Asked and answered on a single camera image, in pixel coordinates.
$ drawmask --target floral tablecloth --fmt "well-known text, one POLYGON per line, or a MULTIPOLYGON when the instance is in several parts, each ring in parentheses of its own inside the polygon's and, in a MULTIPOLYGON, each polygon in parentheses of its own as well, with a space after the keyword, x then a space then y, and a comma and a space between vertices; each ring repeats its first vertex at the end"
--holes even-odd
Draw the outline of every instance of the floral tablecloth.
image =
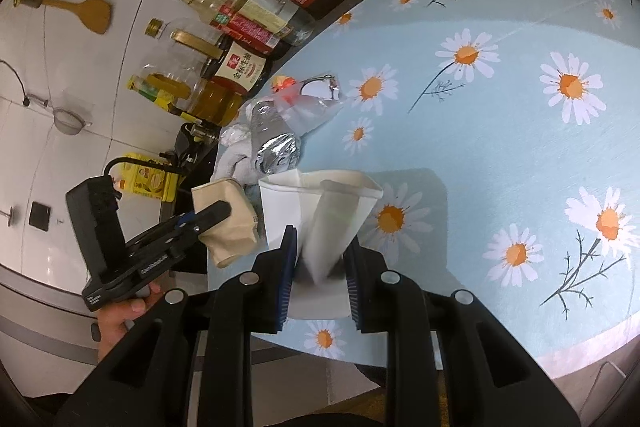
MULTIPOLYGON (((639 48, 640 0, 366 0, 280 71, 349 98, 300 169, 370 175, 361 242, 426 290, 471 290, 560 376, 640 331, 639 48)), ((269 340, 385 363, 351 318, 269 340)))

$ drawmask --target metal screw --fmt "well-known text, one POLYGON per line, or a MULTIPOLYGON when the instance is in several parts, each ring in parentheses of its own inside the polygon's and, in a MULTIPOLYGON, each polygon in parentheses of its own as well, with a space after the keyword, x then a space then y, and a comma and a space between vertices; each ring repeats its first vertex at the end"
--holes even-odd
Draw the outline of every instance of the metal screw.
POLYGON ((382 274, 380 274, 380 280, 386 284, 398 284, 400 282, 400 274, 398 272, 392 272, 391 270, 382 272, 382 274))
POLYGON ((252 286, 260 280, 260 276, 256 272, 244 272, 240 276, 240 282, 245 286, 252 286))
POLYGON ((164 296, 164 300, 169 304, 177 304, 184 299, 184 293, 181 290, 170 290, 164 296))
POLYGON ((469 305, 474 301, 474 295, 466 290, 460 290, 455 294, 456 301, 460 304, 469 305))
POLYGON ((6 217, 6 225, 10 227, 14 223, 14 217, 15 217, 14 208, 11 207, 8 213, 0 210, 0 216, 6 217))

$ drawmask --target black cable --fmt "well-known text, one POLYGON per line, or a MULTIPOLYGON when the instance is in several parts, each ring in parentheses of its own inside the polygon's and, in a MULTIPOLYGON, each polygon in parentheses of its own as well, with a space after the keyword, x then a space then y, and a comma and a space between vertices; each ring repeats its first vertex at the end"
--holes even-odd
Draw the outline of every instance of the black cable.
POLYGON ((22 83, 22 79, 20 78, 20 75, 18 74, 18 72, 6 60, 2 60, 2 58, 0 58, 0 64, 4 64, 7 68, 9 68, 14 72, 15 78, 17 78, 18 82, 20 82, 20 87, 22 88, 22 94, 24 95, 24 100, 22 100, 22 105, 24 107, 29 107, 31 100, 29 100, 29 97, 27 96, 27 92, 24 90, 24 84, 22 83))
POLYGON ((144 160, 138 160, 135 158, 127 158, 126 156, 121 156, 120 158, 114 158, 109 163, 107 163, 107 166, 104 168, 104 176, 108 176, 113 166, 117 165, 118 163, 132 163, 133 165, 140 165, 142 167, 151 167, 152 169, 159 169, 164 172, 171 172, 172 174, 186 174, 186 171, 184 169, 180 169, 179 167, 172 167, 171 165, 147 162, 144 160))

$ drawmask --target yellow container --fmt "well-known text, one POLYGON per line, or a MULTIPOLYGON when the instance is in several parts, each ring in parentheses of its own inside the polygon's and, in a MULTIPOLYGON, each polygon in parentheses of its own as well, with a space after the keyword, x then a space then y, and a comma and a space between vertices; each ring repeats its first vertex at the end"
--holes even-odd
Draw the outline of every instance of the yellow container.
MULTIPOLYGON (((125 157, 164 164, 162 160, 151 158, 144 154, 127 153, 125 157)), ((178 188, 178 174, 164 172, 153 167, 121 163, 120 179, 117 185, 118 189, 124 192, 142 194, 149 198, 172 202, 175 199, 175 193, 178 188)))

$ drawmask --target wooden spatula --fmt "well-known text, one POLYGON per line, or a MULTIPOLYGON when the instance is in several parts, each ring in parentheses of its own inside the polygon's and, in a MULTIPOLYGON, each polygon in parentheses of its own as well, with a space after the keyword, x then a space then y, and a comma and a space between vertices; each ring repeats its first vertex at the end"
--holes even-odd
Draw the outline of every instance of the wooden spatula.
POLYGON ((105 0, 86 0, 80 3, 61 0, 14 0, 14 6, 23 4, 39 8, 43 4, 75 13, 80 22, 92 32, 104 35, 111 23, 111 5, 105 0))

